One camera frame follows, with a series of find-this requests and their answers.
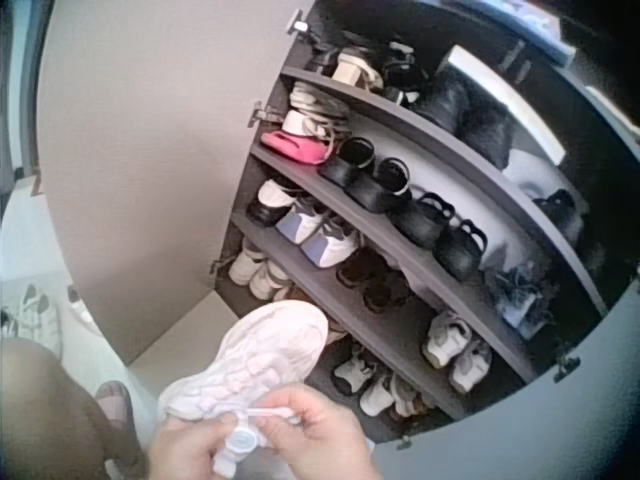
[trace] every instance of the shoe strap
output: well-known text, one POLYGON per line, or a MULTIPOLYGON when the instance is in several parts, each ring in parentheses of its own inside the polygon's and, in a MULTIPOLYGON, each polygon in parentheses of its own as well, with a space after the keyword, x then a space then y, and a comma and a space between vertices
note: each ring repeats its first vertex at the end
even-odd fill
POLYGON ((358 67, 364 74, 364 86, 367 91, 371 91, 372 88, 375 90, 382 90, 384 88, 382 76, 371 68, 366 60, 346 53, 341 53, 338 55, 338 62, 358 67))

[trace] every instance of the hand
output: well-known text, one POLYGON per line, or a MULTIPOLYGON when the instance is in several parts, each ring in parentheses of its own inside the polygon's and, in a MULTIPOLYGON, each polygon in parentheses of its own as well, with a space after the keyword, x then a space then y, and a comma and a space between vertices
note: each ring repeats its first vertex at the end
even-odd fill
POLYGON ((290 385, 265 395, 260 407, 289 407, 302 419, 302 428, 279 417, 256 423, 298 480, 349 478, 380 480, 367 444, 351 410, 336 405, 305 385, 290 385))
POLYGON ((150 480, 211 480, 212 457, 233 431, 236 416, 225 413, 213 420, 186 422, 169 416, 151 445, 150 480))

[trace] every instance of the gray shelf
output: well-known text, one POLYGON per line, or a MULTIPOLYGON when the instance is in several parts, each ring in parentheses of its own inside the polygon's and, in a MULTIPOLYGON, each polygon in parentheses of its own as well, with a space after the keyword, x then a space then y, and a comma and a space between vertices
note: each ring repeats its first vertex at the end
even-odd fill
POLYGON ((405 273, 427 284, 429 289, 458 312, 525 382, 529 383, 537 377, 525 344, 486 301, 478 277, 462 284, 456 281, 445 272, 430 252, 416 247, 402 236, 385 215, 375 215, 364 210, 339 187, 320 177, 314 167, 284 159, 260 145, 254 145, 251 153, 296 182, 380 245, 398 261, 405 273))
POLYGON ((556 226, 532 200, 487 160, 435 124, 380 96, 299 68, 284 67, 282 76, 308 82, 347 103, 353 110, 392 128, 446 160, 511 215, 552 257, 575 274, 592 304, 604 317, 607 308, 580 258, 556 226))
POLYGON ((469 398, 458 394, 446 372, 433 369, 420 352, 434 315, 430 307, 412 297, 401 309, 376 315, 364 306, 357 289, 336 280, 335 269, 318 269, 275 229, 260 228, 241 212, 234 212, 231 221, 351 335, 445 413, 456 420, 472 413, 469 398))

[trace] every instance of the person's leg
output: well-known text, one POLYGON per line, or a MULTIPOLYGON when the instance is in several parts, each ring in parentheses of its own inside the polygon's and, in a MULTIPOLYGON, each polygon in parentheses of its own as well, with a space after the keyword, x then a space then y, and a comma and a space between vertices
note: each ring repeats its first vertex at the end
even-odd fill
POLYGON ((5 339, 1 349, 6 478, 104 479, 105 460, 138 457, 51 352, 24 339, 5 339))

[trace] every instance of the black sandal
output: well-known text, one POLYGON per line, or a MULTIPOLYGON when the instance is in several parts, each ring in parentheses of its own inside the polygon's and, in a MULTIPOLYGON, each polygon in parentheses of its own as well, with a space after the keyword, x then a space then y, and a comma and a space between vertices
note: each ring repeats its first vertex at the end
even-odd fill
POLYGON ((345 192, 371 213, 390 212, 411 199, 409 168, 402 160, 386 158, 373 175, 360 172, 345 192))

